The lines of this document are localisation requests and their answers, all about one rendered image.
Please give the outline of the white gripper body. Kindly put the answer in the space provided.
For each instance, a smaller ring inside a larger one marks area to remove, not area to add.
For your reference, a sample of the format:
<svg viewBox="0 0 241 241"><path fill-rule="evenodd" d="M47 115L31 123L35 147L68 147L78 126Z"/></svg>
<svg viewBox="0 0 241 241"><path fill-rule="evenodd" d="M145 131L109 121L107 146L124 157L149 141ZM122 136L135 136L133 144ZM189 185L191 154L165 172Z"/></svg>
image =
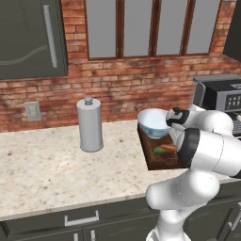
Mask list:
<svg viewBox="0 0 241 241"><path fill-rule="evenodd" d="M171 128L169 131L169 135L172 139L173 144L177 149L180 149L183 145L185 139L185 132L183 129L179 130L176 128Z"/></svg>

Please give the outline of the white and blue bowl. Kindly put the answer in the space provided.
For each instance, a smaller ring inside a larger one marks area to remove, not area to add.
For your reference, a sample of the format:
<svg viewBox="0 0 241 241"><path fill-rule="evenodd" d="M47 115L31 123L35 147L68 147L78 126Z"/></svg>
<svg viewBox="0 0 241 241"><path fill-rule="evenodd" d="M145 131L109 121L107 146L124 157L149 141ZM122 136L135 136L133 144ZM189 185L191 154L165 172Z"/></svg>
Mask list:
<svg viewBox="0 0 241 241"><path fill-rule="evenodd" d="M167 110L159 108L148 108L137 114L139 128L152 139L160 139L169 133L170 127L167 126Z"/></svg>

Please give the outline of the dark brown wooden tray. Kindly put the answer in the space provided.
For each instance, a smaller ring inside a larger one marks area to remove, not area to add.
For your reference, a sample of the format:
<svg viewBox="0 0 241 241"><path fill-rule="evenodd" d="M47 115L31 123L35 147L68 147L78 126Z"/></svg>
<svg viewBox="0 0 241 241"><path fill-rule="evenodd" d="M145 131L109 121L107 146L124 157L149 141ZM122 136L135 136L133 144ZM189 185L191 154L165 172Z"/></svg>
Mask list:
<svg viewBox="0 0 241 241"><path fill-rule="evenodd" d="M176 153L155 153L153 151L154 148L159 147L161 144L171 144L172 140L169 135L165 135L160 139L152 139L149 138L140 127L137 127L137 132L148 170L184 168Z"/></svg>

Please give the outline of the orange carrot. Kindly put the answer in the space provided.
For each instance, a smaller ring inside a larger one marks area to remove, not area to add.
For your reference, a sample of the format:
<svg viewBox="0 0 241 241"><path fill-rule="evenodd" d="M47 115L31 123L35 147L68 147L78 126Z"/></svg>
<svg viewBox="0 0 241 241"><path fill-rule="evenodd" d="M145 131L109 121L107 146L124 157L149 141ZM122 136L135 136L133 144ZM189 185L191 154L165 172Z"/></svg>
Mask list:
<svg viewBox="0 0 241 241"><path fill-rule="evenodd" d="M176 151L176 146L175 145L171 145L171 144L161 144L160 145L161 148L171 151L171 152L175 152Z"/></svg>

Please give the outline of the black and silver coffee machine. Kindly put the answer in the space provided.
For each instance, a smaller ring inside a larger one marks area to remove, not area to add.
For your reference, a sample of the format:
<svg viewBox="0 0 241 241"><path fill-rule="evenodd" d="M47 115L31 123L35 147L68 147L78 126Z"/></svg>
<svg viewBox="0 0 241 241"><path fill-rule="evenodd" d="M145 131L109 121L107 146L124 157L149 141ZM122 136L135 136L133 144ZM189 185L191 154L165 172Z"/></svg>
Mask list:
<svg viewBox="0 0 241 241"><path fill-rule="evenodd" d="M193 104L218 110L233 120L233 135L241 140L241 77L236 74L194 76L197 83Z"/></svg>

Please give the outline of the dark grey drawer front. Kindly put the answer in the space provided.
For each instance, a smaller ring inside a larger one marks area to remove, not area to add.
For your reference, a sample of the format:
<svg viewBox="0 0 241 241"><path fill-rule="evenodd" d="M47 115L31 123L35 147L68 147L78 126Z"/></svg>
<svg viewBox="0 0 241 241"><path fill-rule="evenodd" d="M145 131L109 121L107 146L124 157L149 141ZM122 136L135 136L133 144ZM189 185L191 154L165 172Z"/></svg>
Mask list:
<svg viewBox="0 0 241 241"><path fill-rule="evenodd" d="M96 210L99 211L99 221L71 227L64 226L64 216L68 216L69 220L94 217ZM86 241L84 229L87 226L101 224L105 221L119 220L128 217L139 217L147 214L158 215L156 211L148 206L147 202L143 198L98 203L90 206L78 204L66 207L61 211L48 214L0 221L0 241L7 241L10 237L22 234L53 233L74 229L81 229L84 241Z"/></svg>
<svg viewBox="0 0 241 241"><path fill-rule="evenodd" d="M220 185L217 200L230 200L241 198L241 181L227 182Z"/></svg>

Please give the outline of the grey paper towel roll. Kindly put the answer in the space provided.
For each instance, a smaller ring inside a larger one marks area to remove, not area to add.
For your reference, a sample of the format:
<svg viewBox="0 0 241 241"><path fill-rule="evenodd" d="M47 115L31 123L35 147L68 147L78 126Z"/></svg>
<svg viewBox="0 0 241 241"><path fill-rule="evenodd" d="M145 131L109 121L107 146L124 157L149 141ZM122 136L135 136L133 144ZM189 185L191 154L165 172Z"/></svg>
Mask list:
<svg viewBox="0 0 241 241"><path fill-rule="evenodd" d="M98 152L103 146L102 106L98 99L90 96L77 104L80 148L87 153Z"/></svg>

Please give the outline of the dark grey base cupboard door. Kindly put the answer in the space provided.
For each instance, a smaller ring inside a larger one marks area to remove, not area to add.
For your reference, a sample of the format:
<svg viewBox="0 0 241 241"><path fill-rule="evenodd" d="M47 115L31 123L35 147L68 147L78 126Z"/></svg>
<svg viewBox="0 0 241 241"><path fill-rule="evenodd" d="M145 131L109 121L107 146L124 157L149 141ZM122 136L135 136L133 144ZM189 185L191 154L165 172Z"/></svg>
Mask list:
<svg viewBox="0 0 241 241"><path fill-rule="evenodd" d="M157 214L128 217L90 225L84 229L86 241L91 241L90 231L95 230L96 241L146 241L148 233L154 228Z"/></svg>
<svg viewBox="0 0 241 241"><path fill-rule="evenodd" d="M184 231L191 241L241 241L241 218L231 230L240 211L241 200L209 203L185 220Z"/></svg>
<svg viewBox="0 0 241 241"><path fill-rule="evenodd" d="M78 240L84 241L81 229L58 231L53 233L32 233L13 236L7 241L73 241L73 234L78 233Z"/></svg>

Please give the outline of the brown framed window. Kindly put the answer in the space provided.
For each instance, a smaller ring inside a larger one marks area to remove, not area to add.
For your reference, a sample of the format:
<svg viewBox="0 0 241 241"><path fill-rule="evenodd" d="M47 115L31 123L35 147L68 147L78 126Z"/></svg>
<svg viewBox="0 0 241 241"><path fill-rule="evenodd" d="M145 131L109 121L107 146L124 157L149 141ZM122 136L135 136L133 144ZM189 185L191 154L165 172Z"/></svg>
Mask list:
<svg viewBox="0 0 241 241"><path fill-rule="evenodd" d="M221 0L86 0L88 57L206 55Z"/></svg>

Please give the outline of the dark wall cupboard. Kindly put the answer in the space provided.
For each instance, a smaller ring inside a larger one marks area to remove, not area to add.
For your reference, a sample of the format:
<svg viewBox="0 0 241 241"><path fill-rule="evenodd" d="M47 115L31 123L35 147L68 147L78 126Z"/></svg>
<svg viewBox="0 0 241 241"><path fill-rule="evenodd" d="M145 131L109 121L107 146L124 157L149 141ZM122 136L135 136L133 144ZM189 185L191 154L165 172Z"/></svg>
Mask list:
<svg viewBox="0 0 241 241"><path fill-rule="evenodd" d="M236 0L223 54L241 62L241 0Z"/></svg>

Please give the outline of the grey wall socket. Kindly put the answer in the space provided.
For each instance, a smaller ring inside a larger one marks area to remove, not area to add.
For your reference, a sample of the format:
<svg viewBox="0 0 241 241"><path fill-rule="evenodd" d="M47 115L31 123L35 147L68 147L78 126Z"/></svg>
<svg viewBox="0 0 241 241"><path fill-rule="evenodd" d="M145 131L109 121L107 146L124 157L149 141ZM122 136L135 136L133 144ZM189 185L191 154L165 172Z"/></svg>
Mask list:
<svg viewBox="0 0 241 241"><path fill-rule="evenodd" d="M40 104L38 102L25 103L24 109L29 122L41 120Z"/></svg>

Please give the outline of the dark grey wall cupboard door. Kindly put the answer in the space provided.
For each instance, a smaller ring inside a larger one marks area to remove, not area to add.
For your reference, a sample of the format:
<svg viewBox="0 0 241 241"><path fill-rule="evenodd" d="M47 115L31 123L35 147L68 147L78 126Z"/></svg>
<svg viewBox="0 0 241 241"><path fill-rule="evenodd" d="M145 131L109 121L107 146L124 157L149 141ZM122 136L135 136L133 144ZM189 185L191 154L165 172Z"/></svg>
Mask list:
<svg viewBox="0 0 241 241"><path fill-rule="evenodd" d="M53 68L43 6L50 6ZM60 0L0 0L0 79L65 76L68 55Z"/></svg>

